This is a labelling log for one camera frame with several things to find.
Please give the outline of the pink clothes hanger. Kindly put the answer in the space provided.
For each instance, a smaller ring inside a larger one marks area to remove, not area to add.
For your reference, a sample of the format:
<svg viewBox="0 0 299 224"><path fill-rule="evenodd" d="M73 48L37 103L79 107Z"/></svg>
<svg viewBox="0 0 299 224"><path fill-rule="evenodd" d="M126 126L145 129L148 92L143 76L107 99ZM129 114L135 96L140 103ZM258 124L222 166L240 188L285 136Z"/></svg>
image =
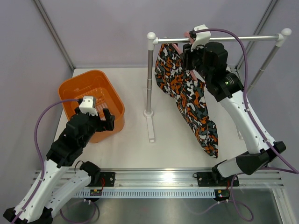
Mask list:
<svg viewBox="0 0 299 224"><path fill-rule="evenodd" d="M194 43L194 40L190 37L189 32L184 32L184 37L187 38L190 41L191 44ZM172 43L171 45L177 51L178 54L180 54L180 55L182 54L182 50L178 47L177 44ZM190 72L190 75L192 76L193 81L195 81L197 83L198 78L194 74L194 71L193 70L189 70L189 72Z"/></svg>

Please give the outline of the camouflage patterned shorts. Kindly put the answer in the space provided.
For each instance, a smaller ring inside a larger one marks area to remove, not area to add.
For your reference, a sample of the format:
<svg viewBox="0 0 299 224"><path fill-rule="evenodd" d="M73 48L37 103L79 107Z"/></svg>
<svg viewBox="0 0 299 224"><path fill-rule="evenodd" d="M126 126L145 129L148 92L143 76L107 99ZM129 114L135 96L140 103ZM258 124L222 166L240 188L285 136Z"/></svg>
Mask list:
<svg viewBox="0 0 299 224"><path fill-rule="evenodd" d="M156 84L174 99L178 111L203 150L209 156L217 158L217 126L208 114L204 94L205 83L200 79L194 79L190 71L183 69L182 64L174 44L162 44L154 70Z"/></svg>

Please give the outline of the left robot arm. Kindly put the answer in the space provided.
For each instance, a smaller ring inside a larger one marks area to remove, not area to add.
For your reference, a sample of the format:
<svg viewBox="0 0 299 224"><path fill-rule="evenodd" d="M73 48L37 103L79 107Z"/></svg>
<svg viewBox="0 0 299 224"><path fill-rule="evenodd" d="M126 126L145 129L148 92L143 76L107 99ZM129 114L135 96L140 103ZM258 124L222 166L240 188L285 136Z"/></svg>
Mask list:
<svg viewBox="0 0 299 224"><path fill-rule="evenodd" d="M96 132L112 131L115 116L105 108L105 120L100 116L81 113L76 109L65 129L51 145L40 172L29 192L15 207L5 210L4 218L12 224L50 224L58 211L79 190L100 182L100 168L90 161L84 162L78 173L60 189L54 191L61 177L83 153Z"/></svg>

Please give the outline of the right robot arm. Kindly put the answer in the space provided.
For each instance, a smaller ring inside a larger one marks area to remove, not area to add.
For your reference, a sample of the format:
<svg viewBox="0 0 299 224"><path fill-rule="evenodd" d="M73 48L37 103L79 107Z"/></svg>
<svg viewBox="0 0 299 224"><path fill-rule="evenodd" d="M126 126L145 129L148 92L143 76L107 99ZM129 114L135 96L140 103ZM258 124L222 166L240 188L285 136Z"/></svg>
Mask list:
<svg viewBox="0 0 299 224"><path fill-rule="evenodd" d="M238 173L251 175L286 150L284 142L274 140L244 101L243 84L236 74L227 70L228 52L223 44L209 42L195 49L185 44L181 56L183 67L200 74L208 92L229 113L245 141L245 153L212 168L211 177L216 185L223 185Z"/></svg>

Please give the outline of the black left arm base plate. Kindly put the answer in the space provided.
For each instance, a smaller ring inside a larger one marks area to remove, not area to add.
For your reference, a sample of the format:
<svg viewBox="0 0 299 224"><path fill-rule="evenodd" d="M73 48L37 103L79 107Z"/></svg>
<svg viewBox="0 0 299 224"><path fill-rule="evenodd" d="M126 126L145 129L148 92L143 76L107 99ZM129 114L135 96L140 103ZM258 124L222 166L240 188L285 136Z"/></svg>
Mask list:
<svg viewBox="0 0 299 224"><path fill-rule="evenodd" d="M115 172L100 172L93 175L88 187L113 187L115 183Z"/></svg>

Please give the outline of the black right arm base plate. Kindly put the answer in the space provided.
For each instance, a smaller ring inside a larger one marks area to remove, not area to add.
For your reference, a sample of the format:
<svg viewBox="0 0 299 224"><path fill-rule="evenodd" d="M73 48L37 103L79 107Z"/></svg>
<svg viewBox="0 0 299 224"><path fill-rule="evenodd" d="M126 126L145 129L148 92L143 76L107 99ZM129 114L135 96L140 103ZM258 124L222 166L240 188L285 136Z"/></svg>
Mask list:
<svg viewBox="0 0 299 224"><path fill-rule="evenodd" d="M199 171L192 176L197 180L199 187L227 187L232 181L234 187L240 186L238 177L222 177L214 171Z"/></svg>

